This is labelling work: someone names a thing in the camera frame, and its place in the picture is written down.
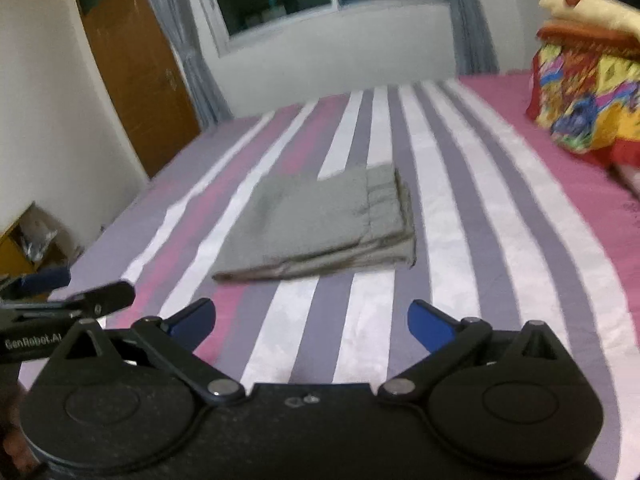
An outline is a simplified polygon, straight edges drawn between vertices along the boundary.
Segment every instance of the gray towel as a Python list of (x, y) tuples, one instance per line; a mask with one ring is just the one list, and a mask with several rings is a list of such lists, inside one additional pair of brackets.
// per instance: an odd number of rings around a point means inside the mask
[(411, 201), (391, 165), (326, 180), (267, 176), (227, 235), (213, 277), (283, 280), (415, 263)]

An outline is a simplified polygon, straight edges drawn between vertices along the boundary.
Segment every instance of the mattress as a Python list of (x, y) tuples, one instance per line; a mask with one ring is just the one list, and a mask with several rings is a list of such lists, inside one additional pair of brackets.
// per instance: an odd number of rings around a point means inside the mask
[[(129, 280), (136, 301), (109, 328), (211, 298), (216, 328), (195, 353), (247, 388), (376, 388), (426, 355), (406, 325), (416, 298), (497, 329), (543, 319), (605, 407), (590, 464), (631, 480), (640, 471), (637, 203), (529, 123), (529, 98), (528, 75), (489, 76), (352, 92), (224, 124), (158, 175), (57, 296)], [(390, 162), (412, 195), (413, 268), (251, 285), (209, 276), (264, 175)], [(25, 382), (38, 366), (23, 366)]]

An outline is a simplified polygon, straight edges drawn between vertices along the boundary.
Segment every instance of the colorful blanket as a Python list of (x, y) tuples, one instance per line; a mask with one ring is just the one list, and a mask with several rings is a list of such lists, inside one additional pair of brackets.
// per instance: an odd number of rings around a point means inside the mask
[(540, 49), (527, 115), (580, 158), (640, 167), (640, 62), (605, 54), (594, 41)]

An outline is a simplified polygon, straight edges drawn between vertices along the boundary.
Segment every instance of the gray curtain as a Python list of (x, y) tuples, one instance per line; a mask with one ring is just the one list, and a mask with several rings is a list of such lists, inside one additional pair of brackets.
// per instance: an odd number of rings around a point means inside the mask
[(480, 0), (449, 0), (459, 75), (495, 74), (498, 61)]
[(202, 56), (189, 0), (149, 0), (160, 27), (178, 54), (200, 128), (232, 118), (231, 111)]

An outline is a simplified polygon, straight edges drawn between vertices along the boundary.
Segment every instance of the brown door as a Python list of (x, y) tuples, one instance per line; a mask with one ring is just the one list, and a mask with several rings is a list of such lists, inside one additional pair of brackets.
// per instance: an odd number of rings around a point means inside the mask
[(142, 166), (154, 176), (199, 130), (171, 47), (148, 0), (93, 0), (90, 6), (78, 1), (113, 106)]

